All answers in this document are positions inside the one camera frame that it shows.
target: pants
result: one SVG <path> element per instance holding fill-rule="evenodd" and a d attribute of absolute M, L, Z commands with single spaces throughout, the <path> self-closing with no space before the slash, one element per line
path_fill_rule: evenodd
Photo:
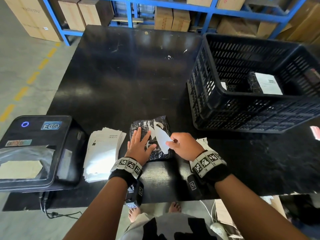
<path fill-rule="evenodd" d="M 130 229 L 132 229 L 132 228 L 134 228 L 134 227 L 136 227 L 138 225 L 141 225 L 142 223 L 148 222 L 149 220 L 150 220 L 150 218 L 149 218 L 148 214 L 146 214 L 146 213 L 138 214 L 136 220 L 128 226 L 128 228 L 125 231 L 125 233 L 127 231 L 129 231 Z"/>

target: black cable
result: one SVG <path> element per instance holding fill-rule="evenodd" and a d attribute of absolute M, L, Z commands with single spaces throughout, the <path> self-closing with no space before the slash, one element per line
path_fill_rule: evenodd
<path fill-rule="evenodd" d="M 80 213 L 82 215 L 81 211 L 78 211 L 78 212 L 72 213 L 72 214 L 66 214 L 66 215 L 59 214 L 58 212 L 48 213 L 47 209 L 46 209 L 46 204 L 47 204 L 47 201 L 49 199 L 49 194 L 50 194 L 49 191 L 41 192 L 40 193 L 40 197 L 39 197 L 40 209 L 49 219 L 54 219 L 54 218 L 58 218 L 58 217 L 62 217 L 62 216 L 65 216 L 65 217 L 68 217 L 68 218 L 72 218 L 72 219 L 78 219 L 78 218 L 72 217 L 72 216 L 75 215 L 75 214 L 78 214 L 78 213 Z"/>

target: hand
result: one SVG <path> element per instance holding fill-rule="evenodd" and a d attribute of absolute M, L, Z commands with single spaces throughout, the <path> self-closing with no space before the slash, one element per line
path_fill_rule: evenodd
<path fill-rule="evenodd" d="M 140 141 L 141 127 L 139 127 L 138 130 L 135 130 L 133 132 L 131 142 L 128 141 L 128 150 L 125 154 L 125 157 L 132 157 L 138 163 L 140 163 L 141 166 L 145 165 L 145 163 L 149 160 L 151 152 L 157 147 L 157 144 L 152 144 L 148 147 L 148 149 L 146 149 L 146 151 L 144 150 L 150 135 L 151 131 L 148 131 L 142 141 Z"/>
<path fill-rule="evenodd" d="M 170 138 L 173 141 L 167 141 L 165 144 L 187 161 L 194 161 L 204 151 L 202 145 L 189 133 L 172 133 Z"/>

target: yellow floor marking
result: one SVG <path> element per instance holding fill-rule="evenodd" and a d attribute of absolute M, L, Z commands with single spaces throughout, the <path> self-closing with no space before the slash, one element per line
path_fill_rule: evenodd
<path fill-rule="evenodd" d="M 4 110 L 3 114 L 0 116 L 0 122 L 5 122 L 9 114 L 14 110 L 15 105 L 9 104 L 8 107 Z"/>
<path fill-rule="evenodd" d="M 49 62 L 49 59 L 44 58 L 44 59 L 42 60 L 41 64 L 38 66 L 38 69 L 39 69 L 39 70 L 42 70 L 42 69 L 46 66 L 46 64 L 47 64 L 48 62 Z"/>
<path fill-rule="evenodd" d="M 47 57 L 52 57 L 56 51 L 57 51 L 57 48 L 52 48 L 47 54 Z"/>
<path fill-rule="evenodd" d="M 29 77 L 27 80 L 27 84 L 31 85 L 33 82 L 37 79 L 37 76 L 40 74 L 40 72 L 34 72 L 32 76 Z"/>
<path fill-rule="evenodd" d="M 26 92 L 28 91 L 29 87 L 23 87 L 20 89 L 20 92 L 14 97 L 14 100 L 19 101 L 24 95 L 26 95 Z"/>

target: warehouse floor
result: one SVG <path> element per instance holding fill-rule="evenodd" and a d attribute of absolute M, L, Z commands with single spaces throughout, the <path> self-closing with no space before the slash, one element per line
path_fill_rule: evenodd
<path fill-rule="evenodd" d="M 77 47 L 67 47 L 30 37 L 4 0 L 0 0 L 0 138 L 15 117 L 46 114 L 66 68 Z M 8 194 L 0 193 L 0 208 Z M 213 201 L 206 201 L 211 209 Z M 143 205 L 142 210 L 161 215 L 165 203 Z M 205 218 L 210 216 L 201 202 L 182 202 L 182 212 Z M 85 208 L 59 209 L 61 214 Z M 128 208 L 123 207 L 117 238 L 129 225 Z M 47 219 L 40 211 L 0 212 L 2 240 L 62 239 L 75 220 Z"/>

